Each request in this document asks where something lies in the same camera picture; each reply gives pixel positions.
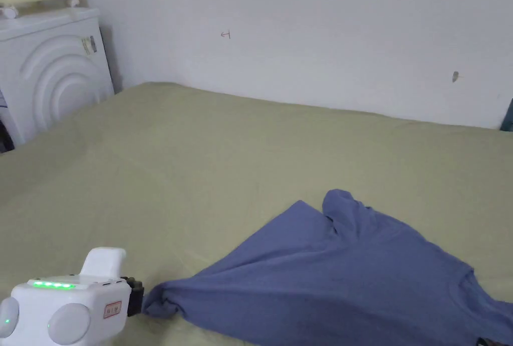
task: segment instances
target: blue t-shirt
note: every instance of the blue t-shirt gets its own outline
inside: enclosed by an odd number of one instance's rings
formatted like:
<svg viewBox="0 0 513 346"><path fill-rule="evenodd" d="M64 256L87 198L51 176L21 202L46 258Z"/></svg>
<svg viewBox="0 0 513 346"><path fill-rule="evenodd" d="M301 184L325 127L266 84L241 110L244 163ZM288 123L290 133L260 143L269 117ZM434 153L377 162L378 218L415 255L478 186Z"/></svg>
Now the blue t-shirt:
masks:
<svg viewBox="0 0 513 346"><path fill-rule="evenodd" d="M155 287L143 312L262 346L513 343L513 305L410 226L329 191L299 201L227 257Z"/></svg>

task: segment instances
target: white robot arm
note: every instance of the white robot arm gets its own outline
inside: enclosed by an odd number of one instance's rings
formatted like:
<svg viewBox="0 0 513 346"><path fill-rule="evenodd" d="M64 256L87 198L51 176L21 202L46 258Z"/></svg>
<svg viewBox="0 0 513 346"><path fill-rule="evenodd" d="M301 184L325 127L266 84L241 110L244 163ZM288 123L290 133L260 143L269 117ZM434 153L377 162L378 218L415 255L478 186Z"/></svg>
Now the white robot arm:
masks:
<svg viewBox="0 0 513 346"><path fill-rule="evenodd" d="M35 278L0 304L2 346L94 346L141 312L144 288L121 278L122 248L91 250L79 275Z"/></svg>

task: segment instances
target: green led light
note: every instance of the green led light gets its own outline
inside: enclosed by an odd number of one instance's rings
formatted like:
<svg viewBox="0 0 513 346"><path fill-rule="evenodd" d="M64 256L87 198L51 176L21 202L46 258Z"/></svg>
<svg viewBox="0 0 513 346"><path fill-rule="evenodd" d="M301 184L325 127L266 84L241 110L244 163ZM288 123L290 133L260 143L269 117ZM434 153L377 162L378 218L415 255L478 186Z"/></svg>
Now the green led light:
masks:
<svg viewBox="0 0 513 346"><path fill-rule="evenodd" d="M66 283L52 283L52 282L34 282L34 287L39 288L52 288L56 290L71 290L72 288L75 288L76 285L74 284L66 284Z"/></svg>

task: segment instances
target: red label sticker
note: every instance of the red label sticker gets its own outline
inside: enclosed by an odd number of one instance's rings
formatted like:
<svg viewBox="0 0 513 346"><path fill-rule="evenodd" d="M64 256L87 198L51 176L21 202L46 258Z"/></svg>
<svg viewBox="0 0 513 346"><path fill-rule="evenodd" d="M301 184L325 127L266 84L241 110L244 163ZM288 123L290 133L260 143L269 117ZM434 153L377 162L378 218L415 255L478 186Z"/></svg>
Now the red label sticker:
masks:
<svg viewBox="0 0 513 346"><path fill-rule="evenodd" d="M103 312L103 319L107 319L118 315L121 312L121 301L109 303L105 306L105 310Z"/></svg>

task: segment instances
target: mattress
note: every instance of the mattress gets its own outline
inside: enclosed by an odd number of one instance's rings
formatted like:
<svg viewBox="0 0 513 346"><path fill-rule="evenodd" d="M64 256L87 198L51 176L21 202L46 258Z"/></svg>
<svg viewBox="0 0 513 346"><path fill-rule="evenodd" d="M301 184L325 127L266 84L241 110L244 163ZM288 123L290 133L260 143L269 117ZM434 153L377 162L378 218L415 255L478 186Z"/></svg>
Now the mattress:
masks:
<svg viewBox="0 0 513 346"><path fill-rule="evenodd" d="M340 188L470 263L513 301L513 134L145 84L0 156L0 298L124 247L125 275L189 277L302 199ZM237 345L178 316L118 345Z"/></svg>

